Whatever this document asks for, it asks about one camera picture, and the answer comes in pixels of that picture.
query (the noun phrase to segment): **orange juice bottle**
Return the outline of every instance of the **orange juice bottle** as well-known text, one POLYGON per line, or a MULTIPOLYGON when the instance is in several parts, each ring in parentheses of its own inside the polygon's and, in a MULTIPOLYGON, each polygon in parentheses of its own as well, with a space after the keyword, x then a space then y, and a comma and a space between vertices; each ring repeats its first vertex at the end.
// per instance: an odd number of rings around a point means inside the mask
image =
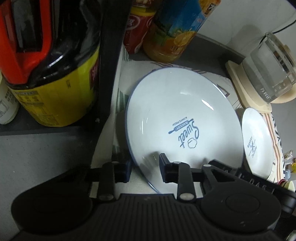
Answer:
POLYGON ((144 38, 143 49, 153 60, 173 62, 221 0, 165 0, 144 38))

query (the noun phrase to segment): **yellow label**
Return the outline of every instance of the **yellow label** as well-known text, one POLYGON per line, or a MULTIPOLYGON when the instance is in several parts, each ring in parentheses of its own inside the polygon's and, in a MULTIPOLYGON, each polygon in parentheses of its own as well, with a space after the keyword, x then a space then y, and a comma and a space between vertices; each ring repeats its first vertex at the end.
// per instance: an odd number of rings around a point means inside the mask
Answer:
POLYGON ((65 77, 29 90, 13 90, 22 106, 45 126, 67 126, 83 117, 95 99, 99 49, 65 77))

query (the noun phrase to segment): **plate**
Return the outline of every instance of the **plate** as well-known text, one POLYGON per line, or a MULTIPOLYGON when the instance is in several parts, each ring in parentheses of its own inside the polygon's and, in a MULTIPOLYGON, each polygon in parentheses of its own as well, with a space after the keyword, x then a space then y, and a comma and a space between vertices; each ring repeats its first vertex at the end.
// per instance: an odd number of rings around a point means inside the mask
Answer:
MULTIPOLYGON (((212 159, 242 165, 242 130, 234 109, 211 81, 193 71, 164 68, 145 76, 129 98, 125 125, 132 158, 158 193, 177 193, 177 184, 162 180, 160 153, 192 168, 212 159)), ((202 197, 199 183, 195 187, 202 197)))
POLYGON ((274 151, 268 127, 257 110, 245 109, 242 116, 242 135, 250 171, 267 179, 272 169, 274 151))

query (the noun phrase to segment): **red can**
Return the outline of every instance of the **red can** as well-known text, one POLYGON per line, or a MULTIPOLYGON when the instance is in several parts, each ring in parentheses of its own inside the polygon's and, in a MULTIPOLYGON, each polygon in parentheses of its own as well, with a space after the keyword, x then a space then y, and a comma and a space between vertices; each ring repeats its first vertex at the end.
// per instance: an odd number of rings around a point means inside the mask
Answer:
POLYGON ((124 46, 129 54, 137 53, 142 46, 143 39, 151 25, 155 11, 141 7, 132 7, 128 19, 124 46))

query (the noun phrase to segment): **red handle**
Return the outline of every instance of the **red handle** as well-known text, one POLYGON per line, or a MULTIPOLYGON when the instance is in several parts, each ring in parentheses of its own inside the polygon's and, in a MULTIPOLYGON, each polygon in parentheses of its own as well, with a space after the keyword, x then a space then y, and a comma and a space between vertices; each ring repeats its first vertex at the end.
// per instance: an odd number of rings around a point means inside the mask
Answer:
POLYGON ((52 42, 50 0, 40 1, 42 49, 16 52, 16 35, 10 0, 0 6, 0 69, 11 84, 25 84, 31 71, 47 56, 52 42))

